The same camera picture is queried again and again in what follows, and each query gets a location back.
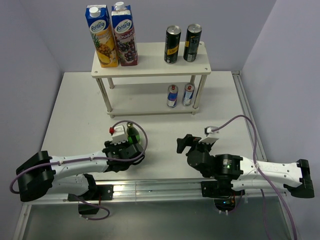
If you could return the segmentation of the black can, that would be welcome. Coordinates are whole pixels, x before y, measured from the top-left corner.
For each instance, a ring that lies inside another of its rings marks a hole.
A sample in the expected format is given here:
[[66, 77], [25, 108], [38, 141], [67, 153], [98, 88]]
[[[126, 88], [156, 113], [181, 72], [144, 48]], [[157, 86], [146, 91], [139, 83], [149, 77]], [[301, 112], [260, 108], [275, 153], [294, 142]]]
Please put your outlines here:
[[193, 23], [187, 27], [183, 58], [187, 62], [193, 62], [198, 54], [200, 39], [202, 34], [202, 27]]
[[177, 25], [170, 25], [166, 29], [164, 61], [168, 64], [174, 64], [178, 60], [180, 46], [181, 28]]

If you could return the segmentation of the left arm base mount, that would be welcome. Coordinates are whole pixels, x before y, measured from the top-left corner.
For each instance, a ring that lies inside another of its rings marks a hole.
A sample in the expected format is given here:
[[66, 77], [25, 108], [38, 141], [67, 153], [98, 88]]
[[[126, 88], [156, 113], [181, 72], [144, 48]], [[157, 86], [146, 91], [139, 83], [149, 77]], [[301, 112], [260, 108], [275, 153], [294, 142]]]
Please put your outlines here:
[[112, 184], [98, 185], [93, 194], [77, 196], [68, 194], [68, 202], [78, 202], [79, 216], [86, 221], [101, 221], [107, 219], [111, 212], [102, 205], [102, 201], [113, 199], [114, 186]]

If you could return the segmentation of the green glass bottle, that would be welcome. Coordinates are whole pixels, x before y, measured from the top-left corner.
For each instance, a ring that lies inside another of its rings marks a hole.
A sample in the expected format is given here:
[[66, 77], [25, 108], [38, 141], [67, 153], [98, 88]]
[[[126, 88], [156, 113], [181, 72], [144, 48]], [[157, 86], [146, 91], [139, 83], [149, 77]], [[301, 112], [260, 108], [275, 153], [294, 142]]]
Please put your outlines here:
[[141, 138], [138, 130], [134, 127], [134, 124], [132, 122], [126, 123], [126, 134], [127, 139], [130, 144], [134, 143], [141, 143]]

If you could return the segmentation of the silver energy can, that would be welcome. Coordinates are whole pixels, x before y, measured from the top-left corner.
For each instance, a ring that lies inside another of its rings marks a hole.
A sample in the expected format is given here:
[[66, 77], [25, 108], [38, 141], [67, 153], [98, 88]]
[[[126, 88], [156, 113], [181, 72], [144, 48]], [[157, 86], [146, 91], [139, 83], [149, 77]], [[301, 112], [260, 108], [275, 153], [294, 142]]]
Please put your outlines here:
[[195, 86], [193, 83], [187, 83], [184, 87], [182, 104], [184, 106], [189, 106], [192, 103], [192, 98], [194, 94]]
[[178, 100], [178, 86], [175, 84], [171, 84], [168, 87], [167, 91], [167, 106], [170, 108], [174, 108], [177, 105]]

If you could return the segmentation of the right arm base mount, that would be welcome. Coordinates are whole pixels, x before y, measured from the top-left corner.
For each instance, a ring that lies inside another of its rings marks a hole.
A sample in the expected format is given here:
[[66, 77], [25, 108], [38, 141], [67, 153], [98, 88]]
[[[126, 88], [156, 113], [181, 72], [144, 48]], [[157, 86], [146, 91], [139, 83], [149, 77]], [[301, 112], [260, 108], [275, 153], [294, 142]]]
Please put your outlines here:
[[213, 199], [217, 212], [226, 216], [236, 210], [245, 196], [244, 190], [218, 188], [217, 180], [201, 181], [200, 186], [202, 197]]

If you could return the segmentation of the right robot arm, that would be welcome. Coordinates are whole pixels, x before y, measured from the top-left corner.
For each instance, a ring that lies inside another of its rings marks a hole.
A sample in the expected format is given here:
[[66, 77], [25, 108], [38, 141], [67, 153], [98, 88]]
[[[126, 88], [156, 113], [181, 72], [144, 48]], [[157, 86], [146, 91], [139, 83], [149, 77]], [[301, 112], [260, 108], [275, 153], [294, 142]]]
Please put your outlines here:
[[247, 190], [274, 189], [288, 191], [295, 198], [314, 198], [308, 160], [274, 163], [234, 154], [211, 155], [216, 141], [213, 137], [201, 139], [191, 134], [176, 140], [176, 152], [181, 154], [189, 147], [187, 164], [206, 179], [201, 182], [203, 197], [223, 198], [239, 196]]

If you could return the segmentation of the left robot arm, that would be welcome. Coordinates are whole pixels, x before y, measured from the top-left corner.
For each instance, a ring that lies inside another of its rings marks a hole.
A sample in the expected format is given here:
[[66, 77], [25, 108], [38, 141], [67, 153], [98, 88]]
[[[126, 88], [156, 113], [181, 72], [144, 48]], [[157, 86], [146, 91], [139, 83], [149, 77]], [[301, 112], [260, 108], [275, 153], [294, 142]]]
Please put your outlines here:
[[137, 140], [114, 144], [104, 143], [104, 149], [78, 156], [50, 156], [39, 151], [16, 169], [16, 194], [22, 202], [38, 200], [46, 194], [70, 194], [91, 200], [98, 188], [93, 173], [126, 171], [145, 157], [147, 146]]

